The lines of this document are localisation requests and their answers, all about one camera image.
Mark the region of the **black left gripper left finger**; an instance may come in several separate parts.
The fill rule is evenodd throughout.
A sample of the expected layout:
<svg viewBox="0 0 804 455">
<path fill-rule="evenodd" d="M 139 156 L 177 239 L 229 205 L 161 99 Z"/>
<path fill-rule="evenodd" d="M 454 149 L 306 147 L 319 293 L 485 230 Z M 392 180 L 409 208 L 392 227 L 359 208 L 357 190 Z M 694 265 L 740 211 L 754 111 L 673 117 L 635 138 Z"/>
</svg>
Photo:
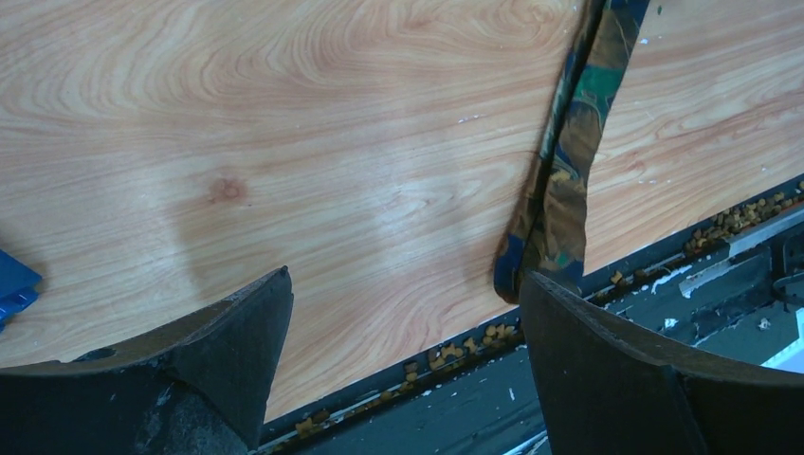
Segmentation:
<svg viewBox="0 0 804 455">
<path fill-rule="evenodd" d="M 246 454 L 291 319 L 286 267 L 69 362 L 1 372 L 5 454 Z"/>
</svg>

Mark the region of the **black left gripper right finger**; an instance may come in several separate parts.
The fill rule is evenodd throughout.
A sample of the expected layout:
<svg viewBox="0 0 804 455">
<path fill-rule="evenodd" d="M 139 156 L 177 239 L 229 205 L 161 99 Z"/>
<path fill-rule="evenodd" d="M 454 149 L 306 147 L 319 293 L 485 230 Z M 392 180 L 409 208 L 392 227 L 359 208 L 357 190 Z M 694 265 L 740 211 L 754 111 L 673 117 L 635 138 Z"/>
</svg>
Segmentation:
<svg viewBox="0 0 804 455">
<path fill-rule="evenodd" d="M 519 297 L 556 454 L 799 454 L 803 377 L 690 347 L 537 272 Z"/>
</svg>

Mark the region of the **dark patterned necktie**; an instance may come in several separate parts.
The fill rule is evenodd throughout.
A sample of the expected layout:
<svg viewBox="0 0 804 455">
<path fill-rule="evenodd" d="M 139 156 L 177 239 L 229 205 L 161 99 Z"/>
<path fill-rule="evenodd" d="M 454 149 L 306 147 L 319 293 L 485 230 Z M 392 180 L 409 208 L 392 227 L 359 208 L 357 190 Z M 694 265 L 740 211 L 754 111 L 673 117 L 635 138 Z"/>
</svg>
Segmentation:
<svg viewBox="0 0 804 455">
<path fill-rule="evenodd" d="M 495 292 L 517 303 L 529 271 L 568 288 L 584 274 L 588 182 L 647 1 L 585 1 L 520 202 L 493 266 Z"/>
</svg>

